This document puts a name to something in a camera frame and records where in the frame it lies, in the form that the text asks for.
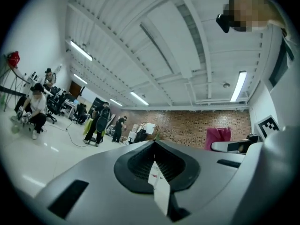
window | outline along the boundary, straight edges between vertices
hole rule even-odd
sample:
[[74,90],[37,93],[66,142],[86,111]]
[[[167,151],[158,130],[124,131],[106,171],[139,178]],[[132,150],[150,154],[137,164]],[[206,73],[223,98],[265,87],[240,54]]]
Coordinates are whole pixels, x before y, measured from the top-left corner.
[[278,55],[278,59],[276,62],[276,65],[274,67],[274,70],[269,78],[269,81],[271,82],[272,86],[275,87],[275,85],[279,82],[282,75],[287,70],[287,44],[285,43],[285,40],[282,39],[281,47]]

pink chair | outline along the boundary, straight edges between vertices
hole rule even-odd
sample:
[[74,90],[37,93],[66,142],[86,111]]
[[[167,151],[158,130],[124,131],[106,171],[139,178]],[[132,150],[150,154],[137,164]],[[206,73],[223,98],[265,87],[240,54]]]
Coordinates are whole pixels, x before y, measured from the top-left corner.
[[214,142],[228,142],[231,138],[231,129],[228,128],[208,128],[206,132],[205,150],[210,150]]

cable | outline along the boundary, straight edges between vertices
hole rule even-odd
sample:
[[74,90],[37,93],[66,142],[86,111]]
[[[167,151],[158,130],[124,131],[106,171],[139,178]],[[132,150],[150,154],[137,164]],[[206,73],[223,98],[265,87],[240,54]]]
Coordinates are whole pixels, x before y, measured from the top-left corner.
[[63,132],[67,132],[68,135],[69,135],[69,137],[70,137],[70,140],[71,140],[72,144],[74,144],[74,145],[77,146],[77,147],[84,148],[84,147],[87,147],[87,146],[88,146],[88,144],[86,144],[85,146],[79,146],[79,145],[77,145],[76,143],[73,142],[73,140],[72,140],[72,138],[71,138],[71,135],[70,135],[70,133],[69,133],[69,131],[68,131],[68,127],[69,127],[69,126],[67,126],[65,130],[64,130],[64,129],[61,129],[60,127],[56,127],[56,126],[53,126],[53,125],[50,125],[50,124],[46,124],[46,125],[44,125],[44,126],[51,126],[51,127],[57,128],[57,129],[59,129],[59,130],[61,130],[61,131],[63,131]]

white sneaker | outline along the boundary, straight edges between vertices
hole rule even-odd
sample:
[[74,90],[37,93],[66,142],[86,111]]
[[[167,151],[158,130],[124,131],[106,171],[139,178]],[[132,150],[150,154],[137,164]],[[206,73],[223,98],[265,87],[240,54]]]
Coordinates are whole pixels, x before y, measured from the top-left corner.
[[38,132],[36,130],[33,130],[32,139],[36,140],[37,138],[38,138]]

person standing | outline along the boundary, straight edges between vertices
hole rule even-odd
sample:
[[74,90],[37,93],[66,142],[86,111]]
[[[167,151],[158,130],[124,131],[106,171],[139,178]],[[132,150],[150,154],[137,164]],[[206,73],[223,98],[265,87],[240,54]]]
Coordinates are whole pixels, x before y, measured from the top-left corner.
[[47,68],[45,73],[46,73],[46,77],[45,77],[44,87],[47,91],[50,92],[51,87],[56,83],[56,74],[51,71],[51,68]]
[[[100,106],[96,107],[95,110],[93,111],[92,117],[94,119],[93,119],[93,121],[92,121],[92,123],[90,125],[90,129],[89,129],[88,133],[86,134],[86,136],[85,136],[85,138],[83,140],[83,142],[85,144],[87,144],[89,142],[89,140],[93,136],[93,133],[96,131],[96,124],[97,124],[98,119],[100,118],[101,111],[103,109],[109,109],[108,106],[109,106],[109,103],[105,102],[105,103],[103,103],[103,105],[100,105]],[[111,112],[110,112],[110,109],[109,109],[108,120],[110,119],[110,117],[111,117]],[[96,147],[99,146],[99,144],[100,144],[101,141],[102,141],[102,133],[100,133],[100,132],[97,131]]]
[[115,130],[114,130],[114,134],[112,137],[112,142],[120,142],[120,138],[122,135],[122,128],[126,128],[125,122],[127,120],[127,117],[124,116],[122,118],[120,118],[117,122],[116,122],[116,126],[115,126]]

